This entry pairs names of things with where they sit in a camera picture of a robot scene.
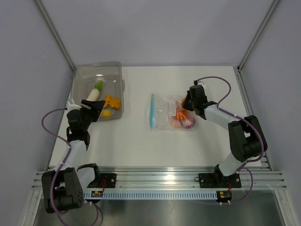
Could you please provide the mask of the yellow fake fruit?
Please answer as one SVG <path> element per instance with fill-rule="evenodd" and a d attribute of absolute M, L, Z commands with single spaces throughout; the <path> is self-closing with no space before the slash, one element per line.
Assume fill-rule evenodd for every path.
<path fill-rule="evenodd" d="M 103 109 L 101 111 L 101 117 L 108 117 L 108 116 L 111 116 L 111 111 L 107 109 Z"/>

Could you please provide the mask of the white fake radish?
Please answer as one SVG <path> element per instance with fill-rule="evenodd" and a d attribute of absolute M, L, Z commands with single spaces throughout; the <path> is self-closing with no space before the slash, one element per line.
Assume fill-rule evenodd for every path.
<path fill-rule="evenodd" d="M 100 92 L 102 90 L 102 86 L 103 86 L 103 82 L 99 81 L 96 83 L 95 87 L 91 90 L 90 94 L 88 95 L 88 97 L 86 98 L 87 101 L 97 101 L 99 96 L 100 96 Z"/>

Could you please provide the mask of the golden fake pastry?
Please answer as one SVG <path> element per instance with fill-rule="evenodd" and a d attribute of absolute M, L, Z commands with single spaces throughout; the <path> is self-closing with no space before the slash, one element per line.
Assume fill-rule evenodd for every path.
<path fill-rule="evenodd" d="M 109 94 L 105 96 L 104 108 L 107 107 L 119 109 L 121 107 L 121 100 L 116 97 L 111 97 Z"/>

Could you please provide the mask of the clear plastic container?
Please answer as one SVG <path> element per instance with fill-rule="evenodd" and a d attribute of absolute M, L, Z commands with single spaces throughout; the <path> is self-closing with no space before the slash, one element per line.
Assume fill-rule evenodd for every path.
<path fill-rule="evenodd" d="M 120 119 L 124 111 L 125 82 L 120 62 L 80 65 L 74 73 L 71 98 L 81 101 L 105 101 L 99 121 Z"/>

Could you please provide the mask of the zip top bag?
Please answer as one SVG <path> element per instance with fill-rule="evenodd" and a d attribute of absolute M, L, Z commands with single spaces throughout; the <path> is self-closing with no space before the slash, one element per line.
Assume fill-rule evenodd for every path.
<path fill-rule="evenodd" d="M 176 115 L 176 111 L 185 110 L 181 105 L 181 100 L 183 98 L 184 97 L 177 95 L 160 96 L 152 94 L 150 98 L 150 128 L 155 130 L 174 130 L 175 128 L 172 126 L 172 122 L 175 120 L 174 117 Z M 187 117 L 194 117 L 192 112 L 188 110 L 186 111 Z"/>

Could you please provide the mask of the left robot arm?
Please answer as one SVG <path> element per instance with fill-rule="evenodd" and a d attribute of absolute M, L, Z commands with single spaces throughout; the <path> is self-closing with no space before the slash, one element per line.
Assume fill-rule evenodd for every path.
<path fill-rule="evenodd" d="M 82 105 L 67 105 L 68 127 L 65 153 L 57 166 L 42 174 L 42 190 L 47 213 L 63 212 L 81 208 L 83 189 L 97 187 L 102 179 L 94 163 L 80 165 L 90 144 L 88 128 L 96 122 L 105 105 L 105 101 L 82 100 Z"/>

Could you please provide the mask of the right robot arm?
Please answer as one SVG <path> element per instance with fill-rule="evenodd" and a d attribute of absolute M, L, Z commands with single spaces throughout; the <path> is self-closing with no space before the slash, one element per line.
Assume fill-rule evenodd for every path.
<path fill-rule="evenodd" d="M 261 159 L 268 145 L 258 118 L 254 115 L 242 117 L 221 109 L 214 101 L 208 101 L 202 85 L 193 85 L 182 103 L 185 110 L 194 112 L 204 120 L 226 129 L 230 140 L 230 154 L 216 165 L 213 173 L 199 174 L 201 188 L 232 185 L 240 188 L 238 172 L 247 163 Z"/>

